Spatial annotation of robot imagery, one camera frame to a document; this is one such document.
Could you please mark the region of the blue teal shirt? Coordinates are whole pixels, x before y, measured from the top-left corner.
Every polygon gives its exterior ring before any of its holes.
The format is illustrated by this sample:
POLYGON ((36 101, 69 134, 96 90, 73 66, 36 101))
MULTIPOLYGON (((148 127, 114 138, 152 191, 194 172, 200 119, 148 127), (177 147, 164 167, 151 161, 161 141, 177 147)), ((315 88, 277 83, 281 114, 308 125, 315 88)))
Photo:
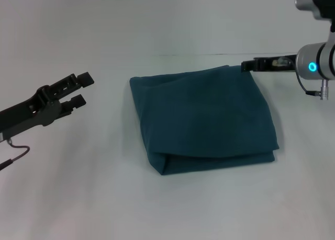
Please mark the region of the blue teal shirt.
POLYGON ((267 101, 239 66, 129 81, 151 166, 161 175, 271 163, 267 101))

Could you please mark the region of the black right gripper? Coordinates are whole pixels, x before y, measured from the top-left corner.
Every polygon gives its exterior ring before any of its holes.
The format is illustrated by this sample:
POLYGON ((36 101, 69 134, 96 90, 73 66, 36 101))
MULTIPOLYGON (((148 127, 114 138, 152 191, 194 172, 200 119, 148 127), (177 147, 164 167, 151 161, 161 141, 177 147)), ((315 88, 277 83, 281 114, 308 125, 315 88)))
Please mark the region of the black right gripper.
POLYGON ((294 72, 297 55, 253 58, 241 63, 242 72, 294 72))

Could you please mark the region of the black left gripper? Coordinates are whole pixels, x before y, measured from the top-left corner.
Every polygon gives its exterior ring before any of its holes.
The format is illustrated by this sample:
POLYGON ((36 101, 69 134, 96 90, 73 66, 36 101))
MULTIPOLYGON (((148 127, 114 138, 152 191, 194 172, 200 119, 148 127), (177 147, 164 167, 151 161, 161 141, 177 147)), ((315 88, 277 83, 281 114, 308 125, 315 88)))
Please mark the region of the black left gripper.
POLYGON ((78 76, 71 74, 49 87, 39 88, 28 100, 0 111, 0 141, 8 140, 38 125, 48 126, 59 115, 70 115, 73 109, 86 105, 83 96, 77 95, 62 104, 54 97, 65 97, 92 84, 94 80, 89 72, 78 76))

